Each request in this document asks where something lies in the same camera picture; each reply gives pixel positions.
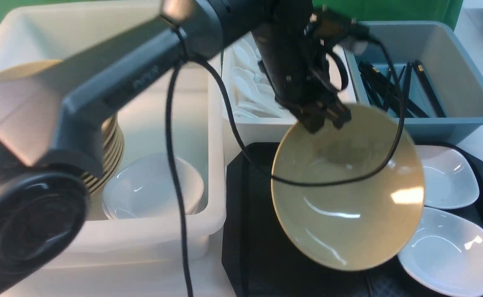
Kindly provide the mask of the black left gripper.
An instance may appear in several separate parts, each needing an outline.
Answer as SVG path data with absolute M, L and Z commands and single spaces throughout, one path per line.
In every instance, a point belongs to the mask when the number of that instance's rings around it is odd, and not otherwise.
M 296 116 L 310 133 L 329 119 L 336 129 L 351 121 L 349 107 L 322 83 L 324 54 L 319 41 L 305 35 L 313 4 L 310 0 L 261 0 L 263 22 L 252 31 L 275 100 Z

